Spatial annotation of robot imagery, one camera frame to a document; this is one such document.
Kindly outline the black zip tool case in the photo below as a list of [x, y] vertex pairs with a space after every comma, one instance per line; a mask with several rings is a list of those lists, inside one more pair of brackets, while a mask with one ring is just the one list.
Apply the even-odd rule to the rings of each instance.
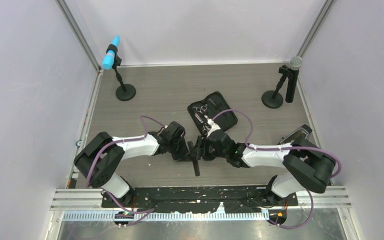
[[[215, 109], [214, 106], [208, 101], [208, 98], [219, 99], [220, 102], [223, 102], [222, 108], [221, 109]], [[220, 112], [230, 109], [230, 106], [228, 105], [227, 101], [225, 100], [225, 98], [223, 97], [223, 95], [219, 91], [215, 91], [213, 93], [210, 93], [204, 99], [191, 103], [187, 107], [187, 111], [188, 111], [189, 115], [191, 116], [194, 124], [196, 125], [199, 133], [202, 136], [204, 136], [204, 135], [202, 134], [201, 124], [197, 120], [193, 119], [193, 114], [195, 113], [195, 111], [192, 109], [192, 106], [200, 107], [204, 104], [208, 105], [207, 111], [204, 115], [208, 116], [211, 119], [213, 117], [215, 117], [216, 115], [218, 115]], [[224, 112], [224, 113], [220, 114], [214, 120], [214, 122], [216, 124], [218, 124], [223, 131], [227, 131], [227, 130], [231, 129], [232, 127], [234, 127], [238, 123], [238, 118], [232, 111], [228, 111], [228, 112]]]

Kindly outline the silver thinning scissors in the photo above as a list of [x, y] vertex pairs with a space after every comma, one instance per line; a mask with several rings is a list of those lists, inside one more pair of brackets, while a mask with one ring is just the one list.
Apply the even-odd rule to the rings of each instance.
[[208, 136], [210, 130], [211, 130], [211, 126], [209, 124], [209, 118], [208, 116], [206, 115], [203, 115], [201, 118], [200, 118], [200, 125], [201, 125], [201, 128], [202, 128], [202, 134], [204, 136]]

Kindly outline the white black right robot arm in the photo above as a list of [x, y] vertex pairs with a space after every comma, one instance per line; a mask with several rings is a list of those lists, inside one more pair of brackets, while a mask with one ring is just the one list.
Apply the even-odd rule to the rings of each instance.
[[289, 195], [303, 190], [324, 193], [330, 179], [341, 169], [337, 158], [304, 137], [280, 145], [255, 145], [236, 142], [224, 131], [215, 130], [188, 145], [195, 163], [223, 158], [235, 168], [286, 169], [286, 173], [273, 176], [265, 187], [263, 197], [271, 205], [279, 205]]

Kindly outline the black hair clip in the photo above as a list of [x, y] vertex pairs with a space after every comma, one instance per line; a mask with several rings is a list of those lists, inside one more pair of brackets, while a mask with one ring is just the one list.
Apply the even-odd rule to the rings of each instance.
[[221, 109], [223, 106], [223, 102], [219, 101], [217, 98], [209, 97], [208, 101], [213, 105], [215, 109]]

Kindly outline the silver hair scissors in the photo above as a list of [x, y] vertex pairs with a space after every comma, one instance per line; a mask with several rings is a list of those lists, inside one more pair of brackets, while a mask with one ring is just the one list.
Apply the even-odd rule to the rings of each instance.
[[199, 123], [203, 123], [201, 117], [203, 117], [208, 109], [208, 105], [204, 104], [202, 106], [192, 106], [192, 109], [194, 110], [194, 114], [192, 115], [193, 120], [197, 120]]

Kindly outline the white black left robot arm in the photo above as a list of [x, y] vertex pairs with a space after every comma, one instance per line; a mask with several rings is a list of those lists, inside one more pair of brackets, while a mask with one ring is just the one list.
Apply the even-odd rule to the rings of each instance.
[[74, 166], [92, 188], [110, 193], [121, 207], [133, 202], [133, 188], [115, 173], [121, 161], [170, 153], [173, 160], [187, 157], [185, 128], [176, 121], [158, 131], [135, 137], [114, 137], [106, 131], [97, 134], [73, 160]]

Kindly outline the black hair comb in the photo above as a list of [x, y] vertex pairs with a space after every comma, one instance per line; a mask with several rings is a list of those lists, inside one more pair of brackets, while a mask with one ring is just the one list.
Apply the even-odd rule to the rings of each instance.
[[195, 146], [192, 141], [188, 141], [187, 145], [189, 147], [189, 159], [192, 162], [194, 174], [196, 177], [199, 177], [201, 175], [200, 168], [199, 168], [199, 153], [200, 148], [198, 146]]

